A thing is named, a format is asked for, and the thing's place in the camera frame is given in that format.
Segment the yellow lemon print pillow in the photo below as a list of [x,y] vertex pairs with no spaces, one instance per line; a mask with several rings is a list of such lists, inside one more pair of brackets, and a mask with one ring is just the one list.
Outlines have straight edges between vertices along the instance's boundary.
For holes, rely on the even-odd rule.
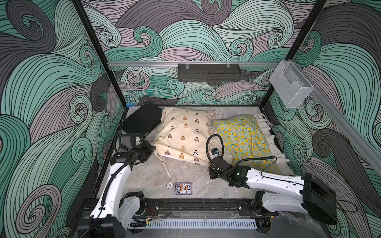
[[269,122],[263,114],[240,115],[230,119],[215,120],[214,132],[222,137],[225,159],[231,165],[247,158],[275,156],[270,160],[245,161],[241,165],[262,169],[267,173],[293,175],[289,160],[275,144]]

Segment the cream bear print pillow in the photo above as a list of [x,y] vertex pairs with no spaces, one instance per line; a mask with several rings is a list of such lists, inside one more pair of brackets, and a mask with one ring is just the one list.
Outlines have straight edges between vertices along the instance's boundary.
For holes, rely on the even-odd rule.
[[153,146],[161,161],[174,159],[197,165],[208,165],[205,145],[210,137],[212,114],[176,107],[162,111],[161,124]]

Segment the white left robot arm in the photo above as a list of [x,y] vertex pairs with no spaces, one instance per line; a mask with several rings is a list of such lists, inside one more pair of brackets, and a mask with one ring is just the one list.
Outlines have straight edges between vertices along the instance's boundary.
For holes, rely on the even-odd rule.
[[127,231],[138,233],[154,221],[156,213],[146,206],[143,192],[123,191],[133,166],[147,162],[155,149],[146,140],[132,147],[116,144],[102,195],[89,217],[79,223],[75,237],[125,238]]

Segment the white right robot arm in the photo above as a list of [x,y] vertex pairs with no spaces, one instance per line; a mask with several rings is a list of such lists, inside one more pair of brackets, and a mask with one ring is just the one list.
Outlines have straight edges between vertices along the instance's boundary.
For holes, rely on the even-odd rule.
[[232,166],[217,156],[210,160],[209,176],[229,186],[255,189],[252,206],[260,213],[294,212],[308,214],[327,225],[337,225],[336,193],[315,175],[281,176],[247,166]]

